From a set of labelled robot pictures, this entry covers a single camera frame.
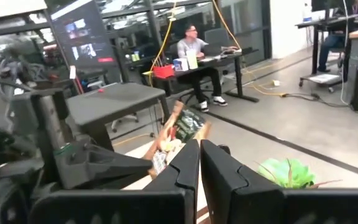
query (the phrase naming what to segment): green plant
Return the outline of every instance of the green plant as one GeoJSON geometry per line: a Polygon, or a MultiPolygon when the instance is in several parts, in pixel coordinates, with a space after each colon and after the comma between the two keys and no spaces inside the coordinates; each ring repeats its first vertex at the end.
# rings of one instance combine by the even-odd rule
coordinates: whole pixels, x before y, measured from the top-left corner
{"type": "Polygon", "coordinates": [[[278,161],[268,159],[259,164],[258,174],[271,180],[275,184],[292,189],[315,189],[321,185],[341,180],[332,180],[315,184],[315,175],[309,170],[308,166],[303,165],[297,159],[286,159],[278,161]]]}

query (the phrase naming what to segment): gray floor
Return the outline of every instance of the gray floor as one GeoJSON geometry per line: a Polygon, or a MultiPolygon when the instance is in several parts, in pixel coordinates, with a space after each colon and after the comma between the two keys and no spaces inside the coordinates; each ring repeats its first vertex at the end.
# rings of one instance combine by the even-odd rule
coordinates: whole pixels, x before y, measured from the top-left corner
{"type": "MultiPolygon", "coordinates": [[[[348,108],[330,107],[322,103],[274,95],[310,94],[313,91],[326,102],[342,104],[340,85],[334,93],[328,93],[327,89],[312,83],[305,83],[302,89],[298,88],[299,77],[311,71],[310,55],[310,50],[304,50],[283,60],[273,60],[251,67],[249,70],[258,69],[254,72],[257,77],[269,74],[254,83],[255,86],[263,85],[258,89],[264,94],[255,90],[252,85],[244,85],[244,93],[259,98],[260,102],[251,103],[226,96],[229,106],[211,106],[210,112],[287,140],[311,152],[328,156],[328,159],[279,144],[206,114],[205,118],[213,123],[209,139],[215,144],[227,144],[237,160],[253,169],[257,168],[257,162],[263,162],[268,158],[297,158],[310,166],[320,182],[342,180],[325,187],[358,187],[358,114],[348,108]],[[273,88],[272,80],[280,81],[281,85],[273,88]]],[[[244,83],[249,77],[250,75],[244,72],[244,83]]],[[[224,85],[225,89],[232,87],[230,80],[224,85]]],[[[117,133],[111,133],[111,137],[154,120],[154,117],[150,118],[148,110],[139,112],[139,116],[140,123],[125,121],[117,133]]],[[[138,131],[114,140],[116,151],[125,153],[151,141],[152,138],[148,136],[150,132],[157,132],[155,124],[146,125],[138,131]]]]}

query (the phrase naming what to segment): gray shirt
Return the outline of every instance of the gray shirt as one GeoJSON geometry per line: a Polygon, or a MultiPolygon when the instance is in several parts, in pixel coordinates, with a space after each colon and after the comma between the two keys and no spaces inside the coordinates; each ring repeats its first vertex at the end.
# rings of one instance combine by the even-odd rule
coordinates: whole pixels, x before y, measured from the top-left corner
{"type": "Polygon", "coordinates": [[[187,50],[195,50],[196,54],[201,52],[201,49],[208,45],[205,41],[197,38],[192,43],[186,41],[186,39],[182,39],[177,43],[178,46],[178,56],[179,58],[186,58],[186,51],[187,50]]]}

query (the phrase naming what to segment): jeans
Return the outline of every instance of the jeans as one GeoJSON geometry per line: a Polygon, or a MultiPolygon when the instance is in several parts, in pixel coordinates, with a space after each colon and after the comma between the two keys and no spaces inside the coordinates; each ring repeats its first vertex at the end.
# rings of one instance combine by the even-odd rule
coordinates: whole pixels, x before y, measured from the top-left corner
{"type": "Polygon", "coordinates": [[[343,48],[345,37],[341,35],[329,34],[326,40],[321,44],[318,70],[327,69],[328,54],[331,49],[343,48]]]}
{"type": "Polygon", "coordinates": [[[204,102],[206,99],[203,96],[203,92],[201,90],[201,80],[204,77],[210,77],[213,86],[213,96],[221,96],[222,95],[222,86],[221,81],[219,79],[219,72],[215,68],[206,68],[197,72],[193,72],[191,74],[185,75],[179,79],[180,82],[191,83],[194,94],[199,103],[204,102]]]}

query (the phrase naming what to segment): wooden table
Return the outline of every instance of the wooden table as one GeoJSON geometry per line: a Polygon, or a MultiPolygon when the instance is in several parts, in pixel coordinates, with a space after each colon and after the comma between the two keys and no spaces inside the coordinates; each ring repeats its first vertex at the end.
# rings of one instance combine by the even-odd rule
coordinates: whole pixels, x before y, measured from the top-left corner
{"type": "MultiPolygon", "coordinates": [[[[136,157],[136,158],[141,158],[146,154],[147,150],[149,150],[149,148],[152,144],[153,144],[153,142],[144,144],[143,146],[138,147],[137,149],[134,149],[134,150],[126,153],[126,155],[136,157]]],[[[131,185],[128,185],[127,187],[123,188],[123,190],[142,190],[151,181],[152,181],[152,178],[151,178],[151,176],[148,175],[148,176],[138,180],[137,182],[134,182],[131,185]]],[[[198,178],[197,196],[198,196],[198,198],[197,198],[197,224],[210,224],[208,207],[206,204],[203,182],[201,181],[201,175],[199,175],[199,178],[198,178]]]]}
{"type": "Polygon", "coordinates": [[[349,70],[347,73],[347,82],[344,92],[344,101],[350,103],[353,98],[354,86],[356,84],[356,75],[358,68],[358,30],[351,32],[349,38],[352,41],[352,48],[349,59],[349,70]]]}

